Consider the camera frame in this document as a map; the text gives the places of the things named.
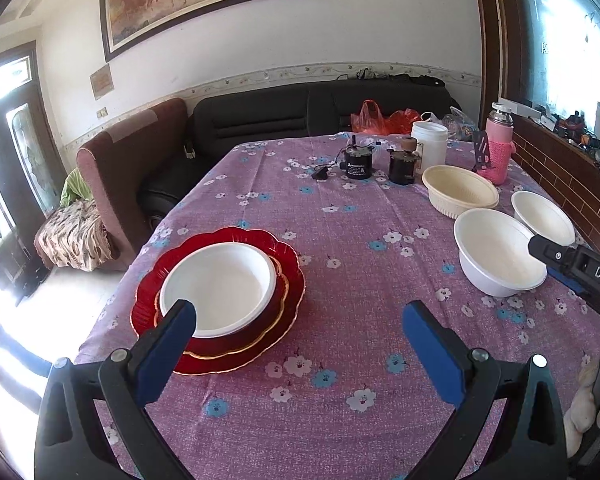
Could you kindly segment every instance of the table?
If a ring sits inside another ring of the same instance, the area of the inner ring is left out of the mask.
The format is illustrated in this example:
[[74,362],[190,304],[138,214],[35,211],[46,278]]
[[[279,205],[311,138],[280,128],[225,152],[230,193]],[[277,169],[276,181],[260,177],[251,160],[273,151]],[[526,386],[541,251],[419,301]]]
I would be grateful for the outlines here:
[[[148,407],[198,480],[403,478],[451,412],[402,334],[402,308],[415,299],[469,348],[517,362],[544,354],[564,409],[581,365],[597,358],[600,317],[553,278],[508,300],[471,285],[460,269],[454,222],[433,209],[422,184],[387,181],[390,141],[381,141],[374,157],[381,171],[364,181],[335,168],[325,182],[310,178],[312,165],[346,145],[346,134],[237,146],[164,219],[82,345],[77,362],[132,346],[129,312],[140,279],[193,234],[259,228],[301,254],[307,290],[290,333],[235,372],[172,376]],[[471,150],[449,142],[447,163],[471,168]],[[518,189],[545,195],[512,162],[499,210],[513,213]],[[100,411],[114,452],[133,471]],[[467,471],[480,462],[495,424],[494,415]]]

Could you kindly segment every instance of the floral wallpaper border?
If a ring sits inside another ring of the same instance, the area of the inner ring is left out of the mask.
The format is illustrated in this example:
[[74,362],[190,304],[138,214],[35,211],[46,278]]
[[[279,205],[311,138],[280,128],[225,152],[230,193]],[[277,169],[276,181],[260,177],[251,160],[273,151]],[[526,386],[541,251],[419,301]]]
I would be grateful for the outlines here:
[[355,78],[356,73],[368,68],[372,72],[397,75],[407,73],[418,77],[421,75],[430,75],[442,79],[446,83],[461,84],[466,86],[478,87],[482,85],[482,78],[479,75],[458,72],[456,70],[446,70],[432,66],[413,65],[403,63],[384,63],[384,62],[338,62],[338,63],[316,63],[297,66],[286,66],[282,68],[273,68],[270,70],[261,70],[218,79],[210,83],[187,88],[179,92],[161,97],[150,103],[141,105],[133,110],[121,114],[112,120],[109,120],[100,126],[88,131],[77,139],[69,142],[60,150],[64,156],[67,169],[75,167],[75,156],[80,147],[93,139],[97,134],[113,126],[114,124],[131,117],[142,110],[146,110],[167,99],[180,97],[187,103],[189,113],[192,113],[199,101],[205,97],[227,94],[243,90],[253,90],[257,88],[266,88],[269,86],[280,86],[289,83],[301,83],[311,81],[328,81],[336,78]]

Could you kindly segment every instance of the sofa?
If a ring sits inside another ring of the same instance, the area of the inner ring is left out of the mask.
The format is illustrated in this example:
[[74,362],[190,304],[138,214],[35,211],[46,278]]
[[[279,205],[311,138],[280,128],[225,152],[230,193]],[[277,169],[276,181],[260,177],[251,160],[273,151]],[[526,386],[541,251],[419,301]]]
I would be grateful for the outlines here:
[[349,130],[365,99],[385,115],[412,108],[442,117],[459,108],[442,82],[426,76],[335,80],[205,98],[191,117],[183,100],[171,99],[99,133],[78,150],[77,163],[120,252],[107,267],[126,269],[159,221],[238,144]]

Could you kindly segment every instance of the black leather sofa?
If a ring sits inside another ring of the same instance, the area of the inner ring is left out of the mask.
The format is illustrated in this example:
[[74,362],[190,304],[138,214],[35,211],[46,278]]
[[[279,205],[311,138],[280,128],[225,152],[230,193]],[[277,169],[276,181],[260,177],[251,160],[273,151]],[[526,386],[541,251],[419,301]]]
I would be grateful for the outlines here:
[[209,97],[186,125],[196,158],[186,158],[184,150],[174,153],[145,178],[138,203],[155,225],[238,144],[349,130],[351,114],[366,99],[376,101],[384,115],[412,108],[442,117],[450,106],[459,108],[441,81],[426,76],[291,84]]

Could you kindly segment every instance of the door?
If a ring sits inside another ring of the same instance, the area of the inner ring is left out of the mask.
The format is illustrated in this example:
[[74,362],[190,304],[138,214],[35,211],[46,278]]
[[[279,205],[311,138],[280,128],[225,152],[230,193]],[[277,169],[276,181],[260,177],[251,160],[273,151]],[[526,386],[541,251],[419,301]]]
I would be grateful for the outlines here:
[[66,173],[50,134],[35,44],[0,55],[0,288],[16,301],[48,271],[35,235],[60,200]]

